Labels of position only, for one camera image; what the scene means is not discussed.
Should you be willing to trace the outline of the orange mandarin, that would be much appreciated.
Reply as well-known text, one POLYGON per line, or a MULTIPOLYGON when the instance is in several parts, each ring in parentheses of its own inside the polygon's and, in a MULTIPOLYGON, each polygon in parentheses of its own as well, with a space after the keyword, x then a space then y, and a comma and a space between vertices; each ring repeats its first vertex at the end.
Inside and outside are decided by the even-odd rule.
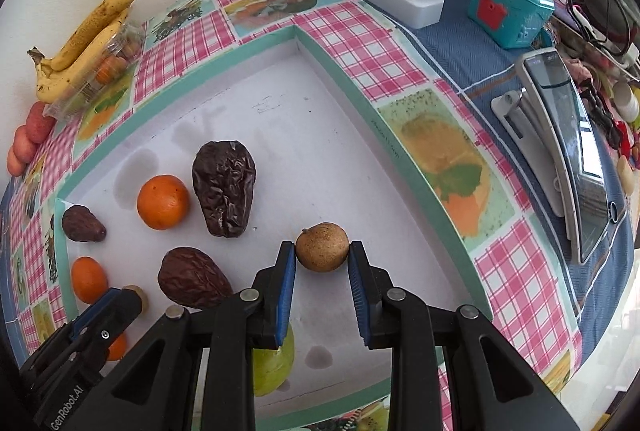
POLYGON ((107 360, 116 362, 122 359, 127 352, 128 342, 125 333, 119 335, 108 348, 107 360))
POLYGON ((189 191, 176 176, 153 176, 140 188, 137 212, 142 222, 150 229, 172 229, 186 218, 190 210, 189 191))
POLYGON ((80 257, 72 265, 72 288, 76 297, 86 304, 98 301, 108 290, 107 276, 95 259, 80 257))

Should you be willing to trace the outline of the dark wrinkled date fruit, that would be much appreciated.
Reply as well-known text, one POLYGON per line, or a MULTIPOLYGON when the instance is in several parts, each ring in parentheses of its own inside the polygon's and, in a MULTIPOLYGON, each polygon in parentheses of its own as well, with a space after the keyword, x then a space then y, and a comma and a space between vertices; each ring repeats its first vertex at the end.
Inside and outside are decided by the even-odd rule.
POLYGON ((255 161, 238 140, 212 140, 198 150, 192 183, 210 235, 236 238, 245 232, 256 177, 255 161))

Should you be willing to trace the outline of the fruit print checkered tablecloth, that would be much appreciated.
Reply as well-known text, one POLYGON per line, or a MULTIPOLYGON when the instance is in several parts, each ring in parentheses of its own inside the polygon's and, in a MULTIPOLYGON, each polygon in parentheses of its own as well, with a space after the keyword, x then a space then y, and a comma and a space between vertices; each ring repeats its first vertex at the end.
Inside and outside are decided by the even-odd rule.
MULTIPOLYGON (((138 59, 86 109, 55 119, 2 199, 1 300, 9 345, 1 381, 12 409, 4 429, 67 430, 29 423, 20 367, 91 305, 83 302, 76 316, 66 315, 55 253, 69 208, 56 209, 56 196, 72 172, 77 145, 206 62, 287 27, 305 31, 346 73, 420 169, 480 277, 489 307, 479 310, 542 381, 556 365, 570 362, 573 335, 522 184, 451 85, 376 9, 360 0, 185 0, 176 24, 141 25, 138 59)), ((276 391, 254 396, 254 429, 348 423, 391 430, 392 352, 363 343, 348 255, 329 273, 306 269, 296 251, 295 258, 288 316, 295 361, 276 391)))

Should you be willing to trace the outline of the green pear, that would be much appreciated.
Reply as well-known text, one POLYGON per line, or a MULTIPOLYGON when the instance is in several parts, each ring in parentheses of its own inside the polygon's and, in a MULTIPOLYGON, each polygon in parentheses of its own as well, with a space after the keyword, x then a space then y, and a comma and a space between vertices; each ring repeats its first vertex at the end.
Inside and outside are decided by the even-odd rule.
POLYGON ((288 380, 295 361, 295 337, 292 326, 277 350, 253 351, 254 396, 266 396, 288 380))

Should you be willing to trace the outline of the small pale red apple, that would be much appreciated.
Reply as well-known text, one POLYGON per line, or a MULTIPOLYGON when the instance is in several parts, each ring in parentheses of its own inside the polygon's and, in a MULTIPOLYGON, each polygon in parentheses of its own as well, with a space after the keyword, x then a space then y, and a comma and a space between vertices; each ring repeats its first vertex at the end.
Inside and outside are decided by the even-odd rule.
POLYGON ((11 176, 15 177, 21 176, 26 169, 26 164, 17 158, 13 147, 9 148, 8 155, 6 156, 6 169, 8 169, 11 176))

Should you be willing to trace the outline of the middle red apple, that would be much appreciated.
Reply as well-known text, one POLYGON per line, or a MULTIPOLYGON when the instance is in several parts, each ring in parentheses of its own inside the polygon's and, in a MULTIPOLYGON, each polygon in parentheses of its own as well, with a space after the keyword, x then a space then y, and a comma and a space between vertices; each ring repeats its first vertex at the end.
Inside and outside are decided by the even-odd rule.
POLYGON ((34 159, 38 145, 27 136, 26 125, 20 125, 15 130, 12 148, 18 161, 29 164, 34 159))

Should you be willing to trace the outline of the large red apple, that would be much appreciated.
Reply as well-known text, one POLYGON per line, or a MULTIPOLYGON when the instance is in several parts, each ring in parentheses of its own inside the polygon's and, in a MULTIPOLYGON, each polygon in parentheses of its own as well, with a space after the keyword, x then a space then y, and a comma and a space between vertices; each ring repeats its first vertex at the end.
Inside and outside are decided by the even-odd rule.
POLYGON ((26 118, 25 128, 28 139, 36 144, 42 144, 55 126, 56 120, 44 114, 46 104, 44 102, 35 102, 29 109, 26 118))

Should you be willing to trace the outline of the white tray teal rim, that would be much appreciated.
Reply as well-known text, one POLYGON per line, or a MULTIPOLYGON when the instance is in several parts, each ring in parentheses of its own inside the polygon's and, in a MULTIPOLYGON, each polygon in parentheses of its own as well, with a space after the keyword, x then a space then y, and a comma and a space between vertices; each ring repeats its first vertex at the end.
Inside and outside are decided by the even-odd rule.
POLYGON ((70 266, 98 261, 111 285, 140 287, 149 310, 128 328, 138 341, 169 307, 157 282, 164 255, 209 255, 234 291, 273 265, 280 246, 321 222, 362 242, 370 262, 427 304, 454 309, 489 302, 468 251, 420 169, 346 73, 299 27, 287 27, 199 66, 74 150, 56 209, 88 206, 105 225, 100 243, 55 238, 65 313, 83 308, 70 266), (209 142, 236 140, 256 164, 247 228, 216 237, 194 204, 166 231, 136 208, 142 185, 170 174, 185 184, 209 142))

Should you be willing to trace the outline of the lower yellow banana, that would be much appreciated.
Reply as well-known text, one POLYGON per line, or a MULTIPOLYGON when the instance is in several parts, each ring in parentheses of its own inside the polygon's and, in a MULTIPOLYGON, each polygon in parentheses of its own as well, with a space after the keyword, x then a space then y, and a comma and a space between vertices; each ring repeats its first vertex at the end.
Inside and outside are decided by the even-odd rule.
POLYGON ((39 102, 52 104, 68 88, 84 82, 89 72, 96 66, 103 53, 112 44, 115 36, 122 30, 129 15, 129 9, 123 10, 110 24, 81 51, 69 67, 54 70, 52 62, 45 58, 37 47, 28 50, 36 70, 36 97, 39 102))

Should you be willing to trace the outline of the yellow banana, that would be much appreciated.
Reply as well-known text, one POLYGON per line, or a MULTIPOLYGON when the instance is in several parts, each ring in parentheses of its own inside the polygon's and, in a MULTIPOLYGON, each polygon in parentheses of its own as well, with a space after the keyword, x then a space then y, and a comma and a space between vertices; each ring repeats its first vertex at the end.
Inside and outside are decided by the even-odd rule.
POLYGON ((37 47, 28 50, 36 70, 36 97, 39 102, 52 104, 68 88, 84 82, 89 72, 96 66, 103 53, 112 44, 115 36, 122 30, 129 15, 129 9, 123 10, 110 24, 81 51, 69 67, 54 70, 52 62, 45 58, 37 47))
POLYGON ((43 62, 53 71, 68 68, 90 44, 134 0, 103 0, 77 27, 64 46, 52 58, 44 58, 43 62))

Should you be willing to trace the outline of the blue tablecloth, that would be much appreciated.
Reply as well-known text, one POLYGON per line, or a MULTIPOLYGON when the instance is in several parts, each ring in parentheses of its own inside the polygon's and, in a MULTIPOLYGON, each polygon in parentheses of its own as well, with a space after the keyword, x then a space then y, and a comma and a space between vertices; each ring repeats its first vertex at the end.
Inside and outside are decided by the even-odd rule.
MULTIPOLYGON (((480 126, 488 132, 532 200, 534 221, 555 252, 568 250, 564 223, 550 210, 533 171, 490 108, 491 99, 521 86, 514 68, 520 50, 503 50, 468 17, 470 0, 444 0, 440 21, 425 29, 401 31, 421 57, 446 79, 480 126)), ((570 311, 582 335, 582 357, 588 359, 603 342, 634 261, 634 229, 627 209, 610 226, 605 240, 585 265, 556 260, 570 297, 570 311)))

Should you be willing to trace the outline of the clear plastic fruit container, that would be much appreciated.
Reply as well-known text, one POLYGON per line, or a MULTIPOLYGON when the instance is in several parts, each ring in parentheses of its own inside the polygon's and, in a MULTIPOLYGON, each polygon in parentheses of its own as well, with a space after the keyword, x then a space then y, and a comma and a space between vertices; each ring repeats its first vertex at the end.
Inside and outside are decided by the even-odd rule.
POLYGON ((127 19, 85 81, 68 88, 52 104, 46 104, 44 114, 56 120, 65 120, 86 109, 104 88, 117 81, 138 59, 144 38, 142 25, 127 19))

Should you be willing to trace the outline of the upper yellow banana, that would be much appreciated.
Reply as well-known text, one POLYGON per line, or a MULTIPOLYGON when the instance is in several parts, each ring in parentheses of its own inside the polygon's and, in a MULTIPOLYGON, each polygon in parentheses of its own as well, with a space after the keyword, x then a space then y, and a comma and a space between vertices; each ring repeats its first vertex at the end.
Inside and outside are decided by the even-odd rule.
POLYGON ((134 0, 103 0, 77 27, 64 46, 52 58, 44 58, 43 62, 53 71, 68 68, 90 44, 134 0))

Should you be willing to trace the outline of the teal toy box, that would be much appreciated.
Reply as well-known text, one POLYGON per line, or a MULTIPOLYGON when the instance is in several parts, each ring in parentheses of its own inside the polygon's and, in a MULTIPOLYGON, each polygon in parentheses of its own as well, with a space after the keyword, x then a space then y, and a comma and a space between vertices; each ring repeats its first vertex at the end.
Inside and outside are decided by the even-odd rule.
POLYGON ((468 16, 500 47, 532 45, 554 12, 552 0, 470 0, 468 16))

